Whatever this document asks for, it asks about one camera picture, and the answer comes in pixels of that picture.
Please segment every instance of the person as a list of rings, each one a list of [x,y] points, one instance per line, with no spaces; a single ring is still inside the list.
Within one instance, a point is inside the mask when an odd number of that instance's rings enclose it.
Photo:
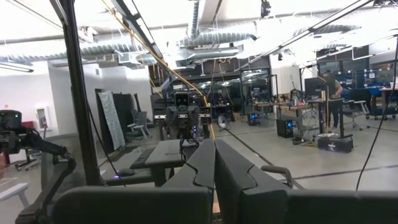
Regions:
[[[327,70],[324,74],[324,77],[330,77],[331,72],[330,70]],[[341,87],[340,82],[335,80],[335,89],[334,90],[329,90],[331,94],[330,98],[340,98],[341,93],[343,92],[343,87]],[[338,113],[339,107],[338,105],[334,103],[329,103],[329,109],[328,109],[328,127],[331,132],[337,131],[337,126],[338,126],[338,121],[339,121],[339,113]],[[330,121],[331,121],[331,115],[333,115],[333,127],[330,127]]]
[[[2,153],[0,153],[0,180],[4,175],[5,169],[6,169],[6,158]]]

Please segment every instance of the computer mouse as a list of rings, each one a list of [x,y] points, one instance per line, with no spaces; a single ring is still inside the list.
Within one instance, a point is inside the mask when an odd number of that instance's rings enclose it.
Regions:
[[[121,170],[118,170],[118,174],[121,177],[129,177],[129,176],[134,175],[135,173],[136,173],[136,171],[132,170],[132,169],[121,169]]]

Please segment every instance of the keyboard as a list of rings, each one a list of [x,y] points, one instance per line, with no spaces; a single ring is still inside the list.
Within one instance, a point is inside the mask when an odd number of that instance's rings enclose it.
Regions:
[[[141,155],[139,155],[139,157],[131,164],[130,169],[144,168],[146,160],[152,154],[154,149],[154,147],[151,149],[145,149],[145,151],[142,152]]]

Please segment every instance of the concrete floor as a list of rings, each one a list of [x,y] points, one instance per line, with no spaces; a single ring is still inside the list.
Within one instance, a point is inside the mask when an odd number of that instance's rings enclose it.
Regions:
[[[377,127],[379,121],[372,118],[369,120],[359,119],[359,123]],[[397,137],[396,120],[385,121],[383,130],[380,132],[373,154],[364,172],[361,190],[398,190],[398,151],[396,150]],[[277,136],[275,127],[252,127],[246,123],[237,121],[232,125],[231,132],[237,138],[244,141],[257,154],[266,158],[269,162],[287,167],[298,185],[306,189],[334,189],[354,190],[359,172],[366,160],[366,156],[374,139],[376,129],[369,128],[359,131],[346,126],[346,134],[354,134],[354,151],[349,154],[320,151],[315,147],[294,146],[289,139]],[[128,166],[139,155],[141,149],[154,147],[158,141],[156,129],[150,130],[154,137],[152,139],[136,141],[132,145],[139,146],[123,159],[115,162],[117,169]],[[217,139],[223,139],[232,145],[235,150],[241,153],[257,166],[266,165],[255,153],[250,151],[243,143],[226,131],[219,132],[215,128]],[[109,164],[101,167],[104,176],[113,175]],[[272,174],[276,179],[283,179],[281,175]],[[0,180],[0,192],[18,183],[30,183],[26,195],[30,202],[40,192],[40,170],[36,167],[30,171],[16,172],[13,167],[6,171],[3,180]],[[140,187],[152,187],[153,184],[139,185]],[[17,197],[0,202],[0,223],[14,223],[17,214],[22,210],[22,204]]]

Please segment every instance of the fan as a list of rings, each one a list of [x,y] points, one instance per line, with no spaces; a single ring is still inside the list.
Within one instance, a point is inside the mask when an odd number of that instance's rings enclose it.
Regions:
[[[218,127],[220,128],[220,132],[222,130],[231,129],[231,125],[229,124],[229,121],[226,119],[226,117],[223,114],[218,116],[217,124],[218,124]]]

